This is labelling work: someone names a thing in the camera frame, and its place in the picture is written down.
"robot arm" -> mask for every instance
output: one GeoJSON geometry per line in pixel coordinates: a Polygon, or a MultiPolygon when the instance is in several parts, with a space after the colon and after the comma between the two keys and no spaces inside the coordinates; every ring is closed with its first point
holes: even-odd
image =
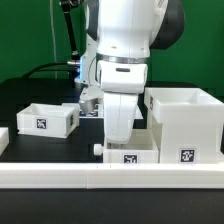
{"type": "MultiPolygon", "coordinates": [[[[180,0],[86,3],[87,33],[98,41],[98,85],[88,89],[103,91],[106,143],[126,144],[132,132],[138,94],[144,91],[147,79],[149,49],[166,49],[176,42],[183,32],[183,9],[180,0]]],[[[90,101],[81,102],[87,105],[90,101]]]]}

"white edge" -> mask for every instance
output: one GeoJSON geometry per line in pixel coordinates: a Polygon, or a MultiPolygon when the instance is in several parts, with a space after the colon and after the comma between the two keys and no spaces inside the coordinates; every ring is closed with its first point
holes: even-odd
{"type": "Polygon", "coordinates": [[[1,163],[0,188],[224,188],[224,163],[1,163]]]}

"white container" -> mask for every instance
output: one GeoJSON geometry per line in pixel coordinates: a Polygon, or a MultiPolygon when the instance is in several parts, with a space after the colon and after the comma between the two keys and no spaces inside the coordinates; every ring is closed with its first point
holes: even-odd
{"type": "Polygon", "coordinates": [[[31,104],[17,114],[19,134],[66,138],[79,126],[79,107],[31,104]]]}
{"type": "Polygon", "coordinates": [[[105,141],[104,147],[94,146],[95,155],[103,153],[104,163],[158,163],[159,151],[151,130],[134,129],[128,144],[110,145],[105,141]]]}
{"type": "Polygon", "coordinates": [[[198,88],[146,88],[148,128],[160,163],[216,163],[224,104],[198,88]]]}
{"type": "Polygon", "coordinates": [[[0,155],[9,144],[9,132],[8,128],[0,128],[0,155]]]}

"black tabletop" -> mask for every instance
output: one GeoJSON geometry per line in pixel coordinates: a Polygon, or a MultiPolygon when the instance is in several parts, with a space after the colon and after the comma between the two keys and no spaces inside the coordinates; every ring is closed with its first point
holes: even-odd
{"type": "MultiPolygon", "coordinates": [[[[93,144],[103,143],[102,119],[81,119],[67,139],[18,135],[17,112],[30,103],[78,102],[81,89],[69,80],[9,79],[0,84],[0,127],[9,127],[10,134],[0,162],[102,162],[92,152],[93,144]]],[[[223,210],[221,189],[0,190],[4,224],[223,224],[223,210]]]]}

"green backdrop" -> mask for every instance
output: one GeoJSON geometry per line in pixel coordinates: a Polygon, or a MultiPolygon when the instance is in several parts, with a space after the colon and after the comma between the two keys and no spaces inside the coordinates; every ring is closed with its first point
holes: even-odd
{"type": "MultiPolygon", "coordinates": [[[[194,83],[223,99],[224,1],[182,1],[184,34],[170,49],[151,52],[149,80],[194,83]]],[[[57,60],[64,61],[70,58],[67,31],[59,0],[53,2],[57,60]]],[[[82,10],[73,10],[72,17],[83,53],[82,10]]],[[[0,82],[53,61],[50,0],[0,1],[0,82]]]]}

